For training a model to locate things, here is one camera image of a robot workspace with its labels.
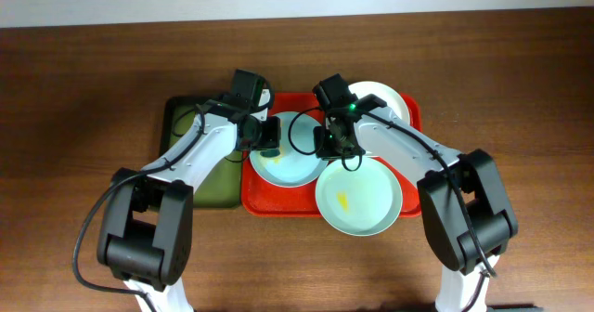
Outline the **white plate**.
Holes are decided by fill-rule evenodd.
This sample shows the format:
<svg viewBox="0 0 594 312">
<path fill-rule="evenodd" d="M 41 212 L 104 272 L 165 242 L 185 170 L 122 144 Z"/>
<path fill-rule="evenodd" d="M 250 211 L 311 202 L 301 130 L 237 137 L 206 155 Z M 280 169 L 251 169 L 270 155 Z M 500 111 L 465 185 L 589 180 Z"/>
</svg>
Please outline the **white plate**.
<svg viewBox="0 0 594 312">
<path fill-rule="evenodd" d="M 374 81 L 361 81 L 348 85 L 349 90 L 358 98 L 375 95 L 386 102 L 394 113 L 404 122 L 411 124 L 408 106 L 403 97 L 387 84 Z"/>
</svg>

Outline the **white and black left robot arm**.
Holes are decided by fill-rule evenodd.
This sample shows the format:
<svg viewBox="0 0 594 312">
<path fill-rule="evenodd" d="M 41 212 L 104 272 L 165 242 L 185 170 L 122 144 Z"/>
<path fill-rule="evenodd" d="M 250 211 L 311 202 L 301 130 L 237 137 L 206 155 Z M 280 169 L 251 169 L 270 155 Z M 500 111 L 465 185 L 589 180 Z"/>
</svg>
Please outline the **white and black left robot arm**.
<svg viewBox="0 0 594 312">
<path fill-rule="evenodd" d="M 210 100 L 195 109 L 189 129 L 158 160 L 139 171 L 122 168 L 104 205 L 97 260 L 124 283 L 143 311 L 189 311 L 181 276 L 192 242 L 193 198 L 235 150 L 275 150 L 280 121 L 262 107 Z"/>
</svg>

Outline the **mint green plate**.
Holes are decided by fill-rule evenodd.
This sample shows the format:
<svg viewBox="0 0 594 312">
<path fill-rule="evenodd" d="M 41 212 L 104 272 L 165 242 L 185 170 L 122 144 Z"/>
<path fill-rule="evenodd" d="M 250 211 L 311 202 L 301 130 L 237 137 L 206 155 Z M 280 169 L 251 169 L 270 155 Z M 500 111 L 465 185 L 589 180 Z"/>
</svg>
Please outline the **mint green plate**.
<svg viewBox="0 0 594 312">
<path fill-rule="evenodd" d="M 315 199 L 328 224 L 357 237 L 382 233 L 396 221 L 404 204 L 392 170 L 367 157 L 353 172 L 340 161 L 330 163 L 317 179 Z"/>
</svg>

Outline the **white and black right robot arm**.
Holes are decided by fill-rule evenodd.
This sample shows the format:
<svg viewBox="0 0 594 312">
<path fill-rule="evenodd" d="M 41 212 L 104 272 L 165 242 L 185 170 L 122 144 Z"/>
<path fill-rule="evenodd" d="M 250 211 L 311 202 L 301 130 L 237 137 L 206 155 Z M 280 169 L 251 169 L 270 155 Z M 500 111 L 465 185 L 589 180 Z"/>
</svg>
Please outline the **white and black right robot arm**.
<svg viewBox="0 0 594 312">
<path fill-rule="evenodd" d="M 485 311 L 494 266 L 518 232 L 518 221 L 492 157 L 464 154 L 400 120 L 374 95 L 317 94 L 325 124 L 315 132 L 318 156 L 371 153 L 417 188 L 424 234 L 442 264 L 436 311 Z"/>
</svg>

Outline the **green and yellow sponge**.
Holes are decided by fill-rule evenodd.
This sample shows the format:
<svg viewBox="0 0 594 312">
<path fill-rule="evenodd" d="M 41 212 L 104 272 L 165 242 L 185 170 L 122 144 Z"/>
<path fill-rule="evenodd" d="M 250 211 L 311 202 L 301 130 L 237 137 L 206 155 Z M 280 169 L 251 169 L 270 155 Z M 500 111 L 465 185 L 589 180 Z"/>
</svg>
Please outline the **green and yellow sponge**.
<svg viewBox="0 0 594 312">
<path fill-rule="evenodd" d="M 281 155 L 281 151 L 280 149 L 266 149 L 266 150 L 261 150 L 260 151 L 260 155 L 264 158 L 277 158 Z"/>
</svg>

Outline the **light blue plate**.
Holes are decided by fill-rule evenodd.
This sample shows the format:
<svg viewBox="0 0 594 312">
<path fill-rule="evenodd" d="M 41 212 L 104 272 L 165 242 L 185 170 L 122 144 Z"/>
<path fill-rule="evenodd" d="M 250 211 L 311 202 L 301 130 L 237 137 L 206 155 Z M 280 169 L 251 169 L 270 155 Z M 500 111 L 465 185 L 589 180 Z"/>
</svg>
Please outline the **light blue plate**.
<svg viewBox="0 0 594 312">
<path fill-rule="evenodd" d="M 280 120 L 281 137 L 278 155 L 265 157 L 261 151 L 250 154 L 252 168 L 266 182 L 283 188 L 297 188 L 317 179 L 328 163 L 314 154 L 302 155 L 289 142 L 288 131 L 291 121 L 297 115 L 295 111 L 275 114 Z M 291 139 L 299 150 L 309 152 L 315 149 L 313 131 L 320 122 L 304 114 L 293 124 Z"/>
</svg>

